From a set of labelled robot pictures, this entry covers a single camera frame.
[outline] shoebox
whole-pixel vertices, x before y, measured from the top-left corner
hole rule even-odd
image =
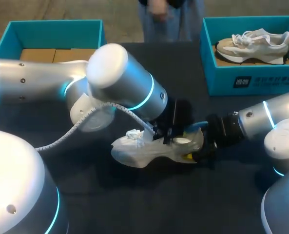
[[[232,34],[260,28],[272,34],[289,31],[289,16],[204,18],[200,55],[211,96],[274,95],[289,92],[289,52],[284,65],[270,65],[257,59],[236,64],[218,56],[215,44]]]
[[[11,21],[0,40],[0,59],[88,60],[104,44],[102,20]]]

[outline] black tabletop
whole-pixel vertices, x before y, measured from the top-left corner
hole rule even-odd
[[[269,98],[209,97],[197,44],[123,46],[169,95],[190,100],[197,120]],[[0,130],[35,147],[58,139],[70,127],[61,103],[0,106]],[[42,155],[67,205],[70,234],[264,233],[261,200],[277,177],[261,141],[218,150],[214,169],[166,158],[135,169],[114,161],[110,144],[136,127],[118,113],[106,130],[78,133],[62,148]]]

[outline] coiled cable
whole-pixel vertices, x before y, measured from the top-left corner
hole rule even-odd
[[[131,116],[138,124],[140,124],[142,127],[147,129],[152,135],[155,135],[155,131],[153,128],[145,123],[142,119],[140,119],[137,115],[135,115],[132,111],[130,111],[128,108],[121,106],[119,104],[113,103],[113,102],[104,102],[99,104],[96,107],[91,108],[66,134],[64,134],[60,139],[56,140],[55,142],[45,145],[42,147],[36,148],[38,152],[50,150],[58,145],[60,145],[62,142],[64,142],[67,138],[69,138],[81,125],[85,124],[91,115],[93,115],[97,110],[102,109],[104,107],[112,106],[118,110],[121,110]]]

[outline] white sneaker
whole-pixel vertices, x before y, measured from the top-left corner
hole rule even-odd
[[[111,154],[116,161],[138,168],[146,167],[157,157],[168,157],[181,163],[195,163],[190,153],[200,150],[203,142],[200,129],[184,137],[174,138],[169,145],[163,144],[163,138],[153,140],[153,136],[146,130],[141,132],[134,129],[114,141]]]
[[[242,63],[254,58],[270,64],[284,64],[289,51],[289,32],[270,34],[264,29],[232,35],[216,45],[217,52],[232,62]]]

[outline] teal box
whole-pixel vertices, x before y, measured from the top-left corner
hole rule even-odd
[[[0,59],[19,59],[23,49],[97,49],[106,44],[102,20],[9,22],[0,40]]]
[[[224,38],[230,38],[232,34],[241,35],[245,31],[260,28],[269,33],[282,34],[289,31],[289,16],[203,19],[200,55],[211,96],[271,95],[289,92],[289,65],[217,66],[212,45]]]

